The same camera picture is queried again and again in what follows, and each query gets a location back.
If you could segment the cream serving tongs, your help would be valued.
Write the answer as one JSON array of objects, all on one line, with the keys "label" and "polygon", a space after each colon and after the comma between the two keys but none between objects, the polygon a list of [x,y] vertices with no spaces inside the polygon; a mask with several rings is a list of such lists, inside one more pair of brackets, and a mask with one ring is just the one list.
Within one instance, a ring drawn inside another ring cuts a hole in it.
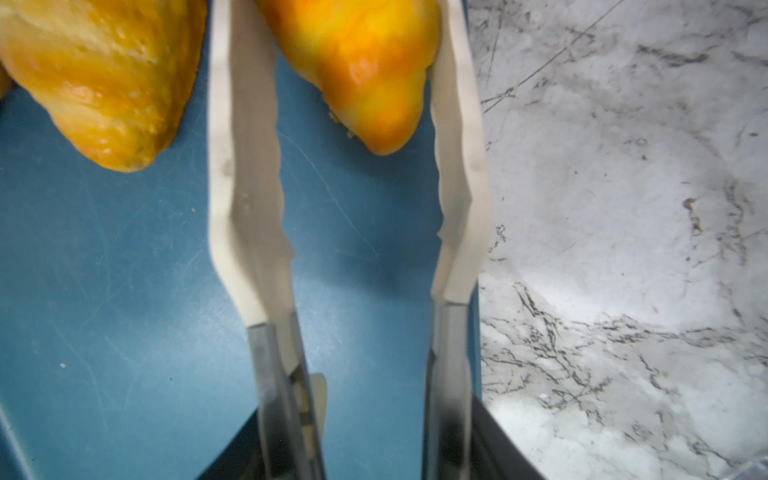
[{"label": "cream serving tongs", "polygon": [[[470,477],[469,303],[491,243],[482,115],[460,1],[441,3],[430,72],[441,248],[431,289],[422,475]],[[307,371],[293,297],[277,135],[276,46],[251,1],[217,1],[210,25],[208,236],[245,325],[267,479],[321,479],[327,388]]]}]

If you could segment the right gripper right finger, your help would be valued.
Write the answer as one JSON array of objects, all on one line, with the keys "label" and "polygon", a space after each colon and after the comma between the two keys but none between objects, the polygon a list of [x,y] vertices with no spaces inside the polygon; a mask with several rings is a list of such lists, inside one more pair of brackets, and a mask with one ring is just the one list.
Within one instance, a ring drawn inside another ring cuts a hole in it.
[{"label": "right gripper right finger", "polygon": [[472,398],[470,447],[472,480],[544,480],[477,396]]}]

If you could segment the fake croissant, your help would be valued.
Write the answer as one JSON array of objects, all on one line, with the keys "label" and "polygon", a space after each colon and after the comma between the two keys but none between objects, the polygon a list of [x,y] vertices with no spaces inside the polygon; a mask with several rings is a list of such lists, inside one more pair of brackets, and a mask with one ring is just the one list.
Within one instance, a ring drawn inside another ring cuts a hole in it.
[{"label": "fake croissant", "polygon": [[438,51],[435,1],[260,1],[291,67],[322,93],[335,119],[375,155],[400,150],[424,109]]},{"label": "fake croissant", "polygon": [[173,142],[205,1],[4,1],[1,64],[87,159],[130,173]]}]

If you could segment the fake croissant top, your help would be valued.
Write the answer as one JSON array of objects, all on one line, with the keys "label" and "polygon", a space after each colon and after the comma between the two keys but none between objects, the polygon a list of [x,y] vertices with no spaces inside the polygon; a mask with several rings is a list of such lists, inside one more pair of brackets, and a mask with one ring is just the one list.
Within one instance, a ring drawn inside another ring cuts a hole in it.
[{"label": "fake croissant top", "polygon": [[435,1],[260,1],[291,67],[322,93],[335,119],[375,155],[400,150],[424,109],[438,51]]}]

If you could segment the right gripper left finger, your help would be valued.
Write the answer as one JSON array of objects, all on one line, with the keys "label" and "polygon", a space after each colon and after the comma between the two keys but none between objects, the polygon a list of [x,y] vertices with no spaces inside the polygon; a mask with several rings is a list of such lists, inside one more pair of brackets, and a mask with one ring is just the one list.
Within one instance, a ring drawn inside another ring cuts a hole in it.
[{"label": "right gripper left finger", "polygon": [[259,437],[258,409],[243,424],[219,456],[198,480],[266,480],[266,467]]}]

